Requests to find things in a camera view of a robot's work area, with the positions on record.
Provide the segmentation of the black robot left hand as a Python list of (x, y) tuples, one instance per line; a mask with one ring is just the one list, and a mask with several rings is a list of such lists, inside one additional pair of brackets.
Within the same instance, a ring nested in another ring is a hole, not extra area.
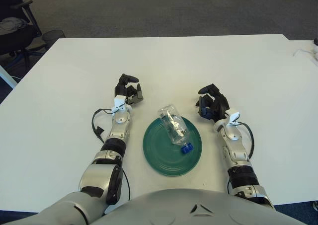
[(126, 74), (120, 76), (115, 87), (115, 96), (118, 95), (124, 96), (127, 105), (137, 104), (144, 100), (139, 79)]

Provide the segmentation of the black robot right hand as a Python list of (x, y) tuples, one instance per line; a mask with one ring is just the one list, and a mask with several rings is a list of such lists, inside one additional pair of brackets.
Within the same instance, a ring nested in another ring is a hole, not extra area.
[(230, 109), (228, 101), (214, 84), (203, 87), (198, 94), (200, 96), (196, 106), (201, 117), (213, 120), (214, 123), (226, 118), (225, 113)]

